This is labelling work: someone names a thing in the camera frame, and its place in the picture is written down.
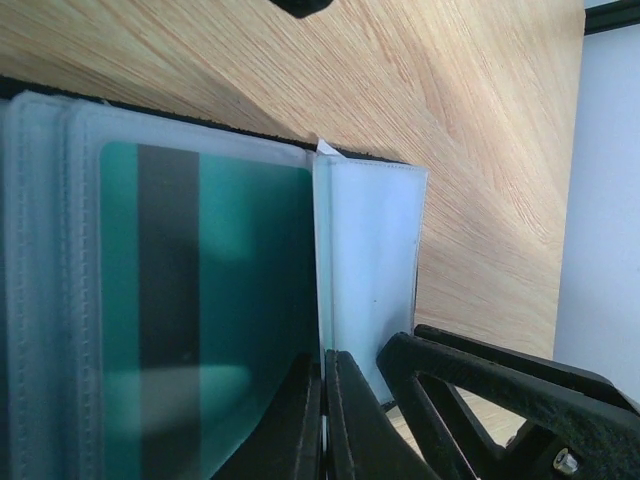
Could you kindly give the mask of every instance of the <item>wooden table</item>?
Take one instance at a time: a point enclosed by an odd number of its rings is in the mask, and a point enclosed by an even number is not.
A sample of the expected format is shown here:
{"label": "wooden table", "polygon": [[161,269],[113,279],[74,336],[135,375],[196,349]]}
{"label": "wooden table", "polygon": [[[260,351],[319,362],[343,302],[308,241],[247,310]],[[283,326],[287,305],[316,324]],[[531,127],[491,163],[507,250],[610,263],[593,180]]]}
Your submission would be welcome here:
{"label": "wooden table", "polygon": [[582,0],[335,0],[302,21],[267,0],[2,0],[0,73],[426,165],[416,321],[549,357],[583,27]]}

